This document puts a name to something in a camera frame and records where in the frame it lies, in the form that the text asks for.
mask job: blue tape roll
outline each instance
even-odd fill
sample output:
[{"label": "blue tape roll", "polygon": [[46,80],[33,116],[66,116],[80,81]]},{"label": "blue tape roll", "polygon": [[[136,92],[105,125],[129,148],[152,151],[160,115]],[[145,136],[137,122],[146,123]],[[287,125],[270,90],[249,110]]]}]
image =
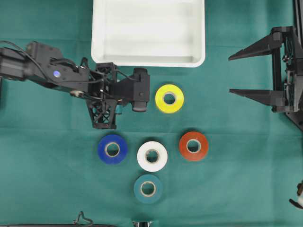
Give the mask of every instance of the blue tape roll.
[{"label": "blue tape roll", "polygon": [[[142,191],[142,186],[144,183],[151,183],[154,185],[154,192],[150,195],[145,195]],[[134,195],[142,203],[155,203],[158,201],[162,195],[163,186],[159,178],[154,175],[146,174],[140,176],[134,183]]]},{"label": "blue tape roll", "polygon": [[[106,149],[110,144],[116,144],[119,147],[119,152],[116,156],[110,156]],[[118,164],[123,161],[127,154],[127,144],[126,141],[117,135],[108,135],[103,137],[98,145],[98,155],[99,158],[106,164]]]}]

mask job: tape roll center hole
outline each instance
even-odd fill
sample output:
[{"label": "tape roll center hole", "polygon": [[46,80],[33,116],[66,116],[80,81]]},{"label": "tape roll center hole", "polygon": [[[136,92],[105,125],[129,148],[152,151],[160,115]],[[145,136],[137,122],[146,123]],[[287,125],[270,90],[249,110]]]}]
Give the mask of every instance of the tape roll center hole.
[{"label": "tape roll center hole", "polygon": [[107,156],[116,157],[120,152],[120,147],[117,143],[111,142],[106,145],[105,152]]},{"label": "tape roll center hole", "polygon": [[166,92],[163,96],[163,101],[167,105],[173,105],[176,102],[176,95],[172,92]]},{"label": "tape roll center hole", "polygon": [[156,163],[159,160],[159,153],[154,149],[150,149],[145,153],[145,159],[149,163]]},{"label": "tape roll center hole", "polygon": [[145,197],[151,197],[156,193],[156,185],[151,181],[145,181],[141,184],[141,193]]},{"label": "tape roll center hole", "polygon": [[201,150],[201,143],[197,140],[189,140],[187,142],[187,149],[190,153],[197,153]]}]

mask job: cable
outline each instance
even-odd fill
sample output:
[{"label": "cable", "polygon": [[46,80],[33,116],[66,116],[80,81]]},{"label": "cable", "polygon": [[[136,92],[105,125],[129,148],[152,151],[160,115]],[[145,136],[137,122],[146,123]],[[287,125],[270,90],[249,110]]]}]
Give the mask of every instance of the cable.
[{"label": "cable", "polygon": [[83,65],[85,65],[86,68],[89,68],[89,60],[86,57],[83,57],[81,60],[80,66],[83,66]]},{"label": "cable", "polygon": [[134,79],[134,78],[131,78],[130,76],[124,74],[123,72],[121,72],[120,70],[115,70],[116,72],[120,73],[122,76],[126,77],[127,79],[130,79],[130,80],[134,80],[134,81],[139,81],[137,79]]},{"label": "cable", "polygon": [[83,84],[96,84],[99,82],[104,81],[104,79],[97,79],[94,81],[87,81],[87,80],[67,80],[67,81],[60,81],[60,83],[83,83]]},{"label": "cable", "polygon": [[52,60],[51,64],[60,64],[60,63],[69,63],[73,66],[74,71],[78,70],[78,66],[70,59],[67,58],[61,58],[61,59],[57,59],[57,60]]},{"label": "cable", "polygon": [[43,68],[41,68],[41,66],[38,64],[38,62],[36,62],[35,59],[33,59],[28,53],[26,53],[21,47],[17,46],[16,44],[10,42],[10,41],[5,41],[5,40],[0,40],[0,43],[5,43],[5,44],[8,44],[8,45],[11,45],[13,47],[15,47],[17,50],[19,50],[20,52],[22,52],[25,56],[27,56],[37,67],[38,69],[41,71],[44,79],[49,82],[54,82],[52,79],[50,79],[47,74],[44,72]]}]

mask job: white tray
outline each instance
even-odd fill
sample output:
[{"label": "white tray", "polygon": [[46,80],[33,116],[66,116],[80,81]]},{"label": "white tray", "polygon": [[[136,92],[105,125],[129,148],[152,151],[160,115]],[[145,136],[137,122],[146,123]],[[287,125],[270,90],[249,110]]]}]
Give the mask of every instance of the white tray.
[{"label": "white tray", "polygon": [[204,0],[94,0],[91,57],[121,66],[201,65]]}]

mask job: orange tape roll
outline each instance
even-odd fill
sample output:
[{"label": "orange tape roll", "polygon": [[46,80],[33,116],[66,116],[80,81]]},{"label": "orange tape roll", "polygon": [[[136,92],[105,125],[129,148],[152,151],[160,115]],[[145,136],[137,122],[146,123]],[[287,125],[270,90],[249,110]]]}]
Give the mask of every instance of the orange tape roll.
[{"label": "orange tape roll", "polygon": [[[197,149],[191,150],[188,145],[191,141],[197,143]],[[184,134],[179,141],[180,154],[189,161],[199,161],[207,155],[208,141],[204,135],[199,132],[191,131]]]}]

